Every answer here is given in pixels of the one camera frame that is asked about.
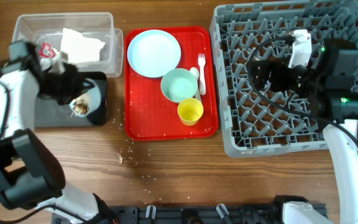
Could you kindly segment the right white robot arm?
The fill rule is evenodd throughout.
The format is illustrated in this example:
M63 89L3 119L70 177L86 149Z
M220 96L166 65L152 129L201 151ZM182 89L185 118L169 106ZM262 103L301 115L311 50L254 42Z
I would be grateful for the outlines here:
M317 65L310 68L310 39L285 36L283 41L292 46L290 58L256 60L250 55L250 86L260 93L269 84L271 91L291 90L308 99L308 117L318 122L333 161L340 221L358 223L358 92L353 89L358 49L348 40L326 39Z

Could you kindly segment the green bowl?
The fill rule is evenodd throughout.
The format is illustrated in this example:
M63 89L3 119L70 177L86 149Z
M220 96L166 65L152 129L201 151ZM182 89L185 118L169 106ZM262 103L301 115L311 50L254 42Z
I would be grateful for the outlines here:
M163 76L160 89L165 98L180 103L186 98L195 96L198 89L195 76L184 68L175 68Z

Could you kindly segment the light blue bowl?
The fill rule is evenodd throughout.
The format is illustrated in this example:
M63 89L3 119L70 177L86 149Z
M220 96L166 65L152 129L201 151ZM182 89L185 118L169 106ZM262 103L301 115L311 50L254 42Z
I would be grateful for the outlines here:
M86 78L85 82L83 83L85 85L85 87L88 87L88 89L86 89L86 91L84 93L82 93L79 97L77 98L86 98L87 100L89 100L89 112L87 115L85 116L79 116L79 117L86 117L88 116L90 113L94 112L96 109L99 108L100 104L101 104L101 91L99 89L99 86L97 85L97 83L90 78Z

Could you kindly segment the rice and food scraps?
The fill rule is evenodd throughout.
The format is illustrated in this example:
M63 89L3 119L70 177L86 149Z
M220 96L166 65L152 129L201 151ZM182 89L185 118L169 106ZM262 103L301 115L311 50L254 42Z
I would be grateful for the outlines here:
M77 116L85 116L90 110L89 100L86 98L77 98L74 99L71 104L71 109Z

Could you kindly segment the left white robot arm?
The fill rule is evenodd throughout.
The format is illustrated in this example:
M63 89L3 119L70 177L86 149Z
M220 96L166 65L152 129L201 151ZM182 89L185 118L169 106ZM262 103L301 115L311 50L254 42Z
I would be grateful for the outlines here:
M32 217L48 210L71 223L118 223L119 217L96 194L67 182L57 158L35 135L38 99L59 105L86 106L87 119L105 114L107 77L81 72L64 53L47 68L36 46L18 40L0 61L0 203Z

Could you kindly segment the yellow cup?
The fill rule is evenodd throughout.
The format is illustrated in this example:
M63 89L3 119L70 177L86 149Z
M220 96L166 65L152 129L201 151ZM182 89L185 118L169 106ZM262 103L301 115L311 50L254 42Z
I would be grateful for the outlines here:
M184 125L193 126L202 117L204 108L196 98L186 98L178 104L177 112Z

